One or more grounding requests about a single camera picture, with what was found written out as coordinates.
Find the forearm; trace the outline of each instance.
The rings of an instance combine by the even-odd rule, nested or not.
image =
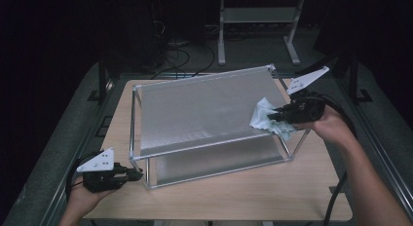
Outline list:
[[[67,209],[64,212],[63,217],[59,222],[59,226],[78,226],[82,217],[76,212],[73,212],[71,209]]]
[[[357,225],[411,225],[356,139],[338,146],[348,171]]]

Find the human hand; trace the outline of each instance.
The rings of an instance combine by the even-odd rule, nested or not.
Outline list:
[[[78,225],[83,216],[91,212],[102,199],[116,191],[92,193],[83,186],[82,181],[83,177],[78,177],[75,180],[66,211],[59,223],[60,226]]]
[[[341,115],[327,105],[319,120],[310,123],[296,124],[294,126],[300,129],[311,129],[322,139],[339,146],[343,146],[345,143],[356,140]]]

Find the human arm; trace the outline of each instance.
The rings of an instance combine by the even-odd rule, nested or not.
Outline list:
[[[78,177],[72,187],[69,202],[59,222],[59,226],[77,226],[83,216],[92,211],[100,200],[115,190],[92,193],[81,184],[83,177]]]
[[[357,225],[412,225],[339,113],[326,106],[318,121],[296,126],[312,129],[338,147],[347,168]]]

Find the white cloth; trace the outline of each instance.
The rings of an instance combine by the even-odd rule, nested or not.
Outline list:
[[[266,97],[262,98],[257,103],[255,110],[252,113],[249,125],[259,130],[273,132],[284,140],[289,140],[291,138],[291,133],[295,132],[296,129],[287,122],[270,120],[268,115],[278,113],[275,109],[276,107],[273,106]]]

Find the glass box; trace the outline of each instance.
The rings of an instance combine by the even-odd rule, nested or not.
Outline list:
[[[307,132],[284,141],[249,125],[263,97],[276,107],[286,104],[273,70],[133,86],[130,161],[144,169],[146,187],[291,161]]]

